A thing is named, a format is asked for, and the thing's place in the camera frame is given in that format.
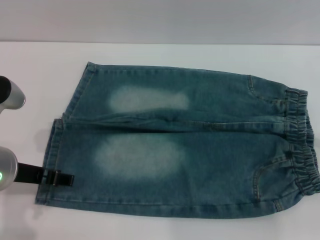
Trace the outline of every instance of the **jeans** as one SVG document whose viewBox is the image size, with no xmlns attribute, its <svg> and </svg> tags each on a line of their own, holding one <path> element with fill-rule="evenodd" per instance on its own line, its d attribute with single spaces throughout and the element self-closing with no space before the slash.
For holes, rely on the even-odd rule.
<svg viewBox="0 0 320 240">
<path fill-rule="evenodd" d="M 307 92 L 251 75 L 88 63 L 43 166 L 73 186 L 36 203 L 181 218 L 251 218 L 320 192 Z"/>
</svg>

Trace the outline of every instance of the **white background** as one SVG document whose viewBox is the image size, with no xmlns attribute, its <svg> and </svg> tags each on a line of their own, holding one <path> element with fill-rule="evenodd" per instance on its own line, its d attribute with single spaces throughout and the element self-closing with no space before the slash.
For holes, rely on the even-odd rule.
<svg viewBox="0 0 320 240">
<path fill-rule="evenodd" d="M 0 0 L 0 41 L 320 44 L 319 0 Z"/>
<path fill-rule="evenodd" d="M 0 115 L 0 146 L 19 162 L 41 166 L 59 118 L 87 61 L 112 65 L 203 68 L 252 74 L 309 91 L 308 111 L 320 153 L 320 46 L 0 43 L 0 74 L 25 93 L 19 110 Z M 249 219 L 129 216 L 35 205 L 37 186 L 0 192 L 1 240 L 318 240 L 320 194 Z"/>
</svg>

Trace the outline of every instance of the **light blue denim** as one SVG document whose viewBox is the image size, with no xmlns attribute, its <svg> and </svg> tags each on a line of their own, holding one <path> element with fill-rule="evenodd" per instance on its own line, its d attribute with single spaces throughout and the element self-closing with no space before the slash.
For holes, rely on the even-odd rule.
<svg viewBox="0 0 320 240">
<path fill-rule="evenodd" d="M 250 218 L 320 192 L 307 92 L 256 76 L 88 63 L 44 167 L 73 186 L 36 203 L 181 218 Z"/>
</svg>

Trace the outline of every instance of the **waistband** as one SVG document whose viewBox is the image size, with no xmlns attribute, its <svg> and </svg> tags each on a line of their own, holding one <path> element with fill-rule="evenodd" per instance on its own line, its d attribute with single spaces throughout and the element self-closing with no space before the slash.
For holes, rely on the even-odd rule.
<svg viewBox="0 0 320 240">
<path fill-rule="evenodd" d="M 314 149 L 314 132 L 307 111 L 308 92 L 288 88 L 286 93 L 285 136 L 293 144 L 296 183 L 305 195 L 320 193 L 320 175 Z"/>
</svg>

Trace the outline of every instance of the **white table surface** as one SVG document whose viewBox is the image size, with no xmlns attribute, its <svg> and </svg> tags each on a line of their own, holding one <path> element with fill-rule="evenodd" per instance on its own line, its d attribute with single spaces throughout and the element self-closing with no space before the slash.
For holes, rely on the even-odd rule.
<svg viewBox="0 0 320 240">
<path fill-rule="evenodd" d="M 59 118 L 87 62 L 153 65 L 251 74 L 309 91 L 308 111 L 320 153 L 320 46 L 153 45 L 0 42 L 0 75 L 25 93 L 19 110 L 0 115 L 0 146 L 41 166 Z M 320 194 L 269 216 L 184 219 L 129 216 L 35 205 L 37 185 L 0 192 L 1 240 L 318 240 Z"/>
</svg>

